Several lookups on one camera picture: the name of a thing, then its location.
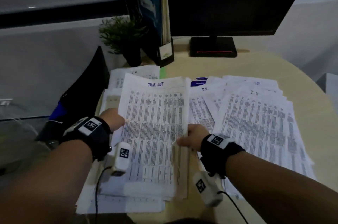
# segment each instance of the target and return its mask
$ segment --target wristband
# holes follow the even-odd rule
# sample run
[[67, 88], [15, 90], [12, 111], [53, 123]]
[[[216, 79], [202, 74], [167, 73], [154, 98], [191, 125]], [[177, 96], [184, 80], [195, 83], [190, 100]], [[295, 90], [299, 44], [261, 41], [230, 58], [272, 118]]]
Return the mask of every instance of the wristband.
[[102, 161], [105, 155], [112, 150], [109, 145], [109, 125], [100, 117], [85, 117], [68, 128], [60, 144], [70, 140], [82, 140], [91, 149], [93, 162]]
[[209, 134], [201, 144], [201, 161], [209, 175], [216, 173], [226, 177], [226, 161], [229, 156], [245, 151], [240, 145], [234, 142], [233, 138], [222, 134]]

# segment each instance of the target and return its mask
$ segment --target white device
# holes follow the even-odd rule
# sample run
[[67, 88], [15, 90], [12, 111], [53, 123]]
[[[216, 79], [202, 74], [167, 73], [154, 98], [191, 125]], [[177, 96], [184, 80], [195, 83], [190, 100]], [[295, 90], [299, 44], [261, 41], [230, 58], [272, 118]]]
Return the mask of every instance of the white device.
[[210, 177], [206, 171], [198, 171], [193, 182], [206, 207], [216, 207], [222, 202], [223, 195], [217, 193], [219, 188], [215, 177]]
[[111, 166], [110, 175], [120, 177], [126, 173], [130, 157], [132, 153], [132, 146], [127, 142], [119, 142], [107, 154], [107, 166]]

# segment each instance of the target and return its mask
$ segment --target person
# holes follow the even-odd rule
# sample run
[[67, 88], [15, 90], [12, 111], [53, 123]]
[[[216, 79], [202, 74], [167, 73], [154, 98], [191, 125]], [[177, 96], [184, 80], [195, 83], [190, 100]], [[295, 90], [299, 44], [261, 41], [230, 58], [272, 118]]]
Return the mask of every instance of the person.
[[[104, 111], [97, 120], [111, 131], [125, 124], [117, 109]], [[189, 124], [188, 136], [179, 138], [177, 144], [201, 151], [205, 157], [210, 136], [203, 126]], [[221, 139], [216, 141], [221, 148]], [[225, 163], [215, 170], [226, 174], [266, 223], [338, 223], [337, 192], [232, 145], [232, 151], [237, 152], [219, 158]], [[97, 153], [87, 140], [64, 139], [44, 162], [5, 189], [0, 196], [0, 223], [67, 222], [95, 157]]]

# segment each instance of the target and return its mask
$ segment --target green sticky note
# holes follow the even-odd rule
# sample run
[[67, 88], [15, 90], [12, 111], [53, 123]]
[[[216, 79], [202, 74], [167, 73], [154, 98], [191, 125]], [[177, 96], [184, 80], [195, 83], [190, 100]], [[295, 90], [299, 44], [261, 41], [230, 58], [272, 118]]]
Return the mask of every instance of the green sticky note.
[[167, 77], [167, 71], [165, 67], [159, 69], [159, 78], [165, 79]]

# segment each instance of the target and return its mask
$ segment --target monitor stand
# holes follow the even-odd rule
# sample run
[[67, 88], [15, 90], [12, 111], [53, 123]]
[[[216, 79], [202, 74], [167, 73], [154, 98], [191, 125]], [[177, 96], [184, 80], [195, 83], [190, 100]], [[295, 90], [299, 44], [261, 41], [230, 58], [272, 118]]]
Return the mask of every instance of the monitor stand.
[[191, 37], [192, 57], [236, 57], [237, 50], [232, 37]]

